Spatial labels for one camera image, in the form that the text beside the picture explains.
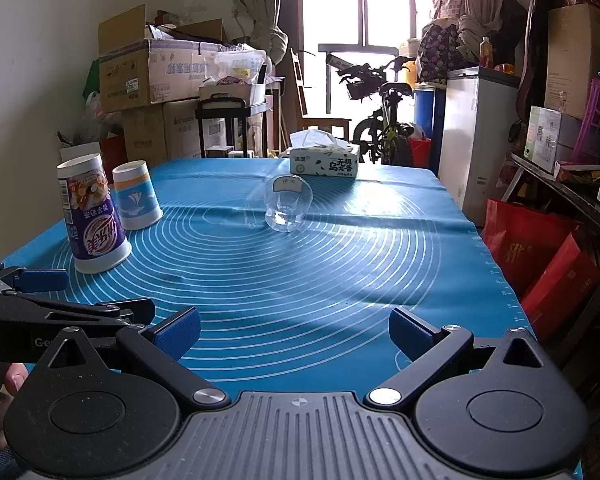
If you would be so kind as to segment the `clear plastic cup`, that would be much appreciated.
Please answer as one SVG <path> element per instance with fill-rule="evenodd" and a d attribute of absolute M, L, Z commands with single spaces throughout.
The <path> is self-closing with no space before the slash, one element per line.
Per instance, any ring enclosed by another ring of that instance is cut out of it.
<path fill-rule="evenodd" d="M 244 216 L 248 226 L 268 226 L 281 233 L 297 231 L 313 202 L 309 183 L 294 174 L 267 177 L 250 193 Z"/>

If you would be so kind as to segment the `purple milk tea paper cup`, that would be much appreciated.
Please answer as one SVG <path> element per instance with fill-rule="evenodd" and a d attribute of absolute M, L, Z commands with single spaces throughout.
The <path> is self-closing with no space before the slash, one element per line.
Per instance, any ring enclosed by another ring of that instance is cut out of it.
<path fill-rule="evenodd" d="M 67 237 L 74 267 L 99 274 L 132 254 L 114 206 L 102 158 L 82 155 L 57 166 Z"/>

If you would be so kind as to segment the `blue white paper cup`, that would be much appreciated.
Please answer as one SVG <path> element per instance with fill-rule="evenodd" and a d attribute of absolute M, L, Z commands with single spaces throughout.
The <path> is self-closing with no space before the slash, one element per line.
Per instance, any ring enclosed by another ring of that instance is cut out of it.
<path fill-rule="evenodd" d="M 147 162 L 133 160 L 112 170 L 114 204 L 125 231 L 149 228 L 163 216 Z"/>

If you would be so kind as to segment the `red gift bag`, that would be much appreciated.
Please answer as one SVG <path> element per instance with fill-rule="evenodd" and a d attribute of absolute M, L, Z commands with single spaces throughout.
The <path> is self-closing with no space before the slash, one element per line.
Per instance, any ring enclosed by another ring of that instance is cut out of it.
<path fill-rule="evenodd" d="M 558 214 L 488 200 L 482 238 L 539 340 L 552 336 L 600 281 L 592 236 Z"/>

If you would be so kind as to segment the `lower cardboard box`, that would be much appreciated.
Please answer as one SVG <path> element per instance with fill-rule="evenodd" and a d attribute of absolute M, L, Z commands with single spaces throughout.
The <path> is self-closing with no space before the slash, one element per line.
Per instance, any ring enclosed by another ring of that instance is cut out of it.
<path fill-rule="evenodd" d="M 121 113 L 126 154 L 152 168 L 174 159 L 201 158 L 198 99 L 131 108 Z"/>

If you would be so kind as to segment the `blue silicone baking mat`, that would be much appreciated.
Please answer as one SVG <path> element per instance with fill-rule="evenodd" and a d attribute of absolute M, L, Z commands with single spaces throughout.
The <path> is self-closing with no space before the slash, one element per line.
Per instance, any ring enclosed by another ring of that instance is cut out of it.
<path fill-rule="evenodd" d="M 158 318 L 196 307 L 201 337 L 183 364 L 232 396 L 338 392 L 319 408 L 257 399 L 254 428 L 215 419 L 181 478 L 450 478 L 409 451 L 387 419 L 353 415 L 348 392 L 366 393 L 410 362 L 389 339 L 396 307 L 498 336 L 526 324 L 521 306 L 431 172 L 365 166 L 356 179 L 313 178 L 306 220 L 279 233 L 265 222 L 264 191 L 287 169 L 221 159 L 156 168 L 162 219 L 130 233 L 124 263 L 71 274 L 60 298 L 149 297 Z"/>

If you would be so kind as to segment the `large cardboard box top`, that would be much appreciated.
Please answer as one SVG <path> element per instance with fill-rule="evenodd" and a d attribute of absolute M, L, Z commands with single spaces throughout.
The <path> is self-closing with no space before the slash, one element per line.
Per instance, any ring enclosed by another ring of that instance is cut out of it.
<path fill-rule="evenodd" d="M 107 112 L 196 98 L 229 44 L 223 22 L 154 25 L 141 4 L 98 26 L 99 94 Z"/>

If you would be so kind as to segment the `black bicycle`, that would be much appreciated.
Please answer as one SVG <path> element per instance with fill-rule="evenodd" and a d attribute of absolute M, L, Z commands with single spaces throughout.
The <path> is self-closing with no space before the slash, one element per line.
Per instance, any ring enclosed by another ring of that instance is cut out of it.
<path fill-rule="evenodd" d="M 388 81 L 386 69 L 396 74 L 414 56 L 399 55 L 385 65 L 373 68 L 370 64 L 354 65 L 329 53 L 326 64 L 337 71 L 340 82 L 347 85 L 351 100 L 363 101 L 374 94 L 380 96 L 380 107 L 354 128 L 353 143 L 360 147 L 360 162 L 381 162 L 384 165 L 414 167 L 414 156 L 408 139 L 415 129 L 398 121 L 399 103 L 414 96 L 407 82 Z"/>

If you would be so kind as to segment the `white chest freezer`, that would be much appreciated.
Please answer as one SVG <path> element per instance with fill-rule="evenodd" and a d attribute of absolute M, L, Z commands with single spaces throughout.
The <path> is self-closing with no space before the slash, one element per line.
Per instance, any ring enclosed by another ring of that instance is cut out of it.
<path fill-rule="evenodd" d="M 480 66 L 448 73 L 438 178 L 479 229 L 486 202 L 503 195 L 498 177 L 518 120 L 518 86 L 518 77 Z"/>

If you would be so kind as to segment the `clear plastic bag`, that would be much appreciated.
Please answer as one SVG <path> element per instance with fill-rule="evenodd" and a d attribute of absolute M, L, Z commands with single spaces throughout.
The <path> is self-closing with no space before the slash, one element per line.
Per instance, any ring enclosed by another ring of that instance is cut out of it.
<path fill-rule="evenodd" d="M 245 84 L 262 84 L 271 73 L 271 60 L 265 50 L 240 44 L 234 50 L 218 52 L 213 58 L 218 79 L 235 78 Z"/>

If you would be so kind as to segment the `white tissue box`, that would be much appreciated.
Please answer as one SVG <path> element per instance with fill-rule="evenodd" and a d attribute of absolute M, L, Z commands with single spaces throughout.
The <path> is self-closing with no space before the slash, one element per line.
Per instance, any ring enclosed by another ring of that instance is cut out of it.
<path fill-rule="evenodd" d="M 358 144 L 337 139 L 316 127 L 291 133 L 290 140 L 288 158 L 292 174 L 352 179 L 358 175 Z"/>

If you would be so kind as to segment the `blue water barrel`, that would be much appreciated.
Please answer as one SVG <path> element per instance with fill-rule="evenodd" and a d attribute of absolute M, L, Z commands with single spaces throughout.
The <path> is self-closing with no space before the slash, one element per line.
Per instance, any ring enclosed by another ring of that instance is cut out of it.
<path fill-rule="evenodd" d="M 443 131 L 445 88 L 420 84 L 414 90 L 414 119 L 428 138 L 440 139 Z"/>

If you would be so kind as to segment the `orange bottle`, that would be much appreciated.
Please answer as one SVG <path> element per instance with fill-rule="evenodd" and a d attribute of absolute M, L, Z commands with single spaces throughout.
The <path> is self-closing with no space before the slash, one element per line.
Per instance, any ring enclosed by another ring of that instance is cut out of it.
<path fill-rule="evenodd" d="M 494 69 L 493 46 L 489 37 L 483 37 L 479 46 L 479 65 L 488 70 Z"/>

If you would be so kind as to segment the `patterned fabric bag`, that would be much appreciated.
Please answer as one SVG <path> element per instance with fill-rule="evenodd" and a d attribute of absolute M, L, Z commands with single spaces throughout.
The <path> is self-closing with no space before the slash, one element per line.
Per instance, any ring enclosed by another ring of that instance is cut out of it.
<path fill-rule="evenodd" d="M 457 20 L 434 20 L 422 29 L 416 55 L 416 74 L 420 84 L 446 84 L 449 72 L 474 65 L 474 61 L 462 50 Z"/>

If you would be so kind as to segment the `brown cardboard box right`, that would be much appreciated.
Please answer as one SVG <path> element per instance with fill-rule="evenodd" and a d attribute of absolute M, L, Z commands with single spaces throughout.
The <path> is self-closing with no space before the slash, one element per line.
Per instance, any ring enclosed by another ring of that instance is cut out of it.
<path fill-rule="evenodd" d="M 544 106 L 583 119 L 599 71 L 600 9 L 580 3 L 551 10 Z"/>

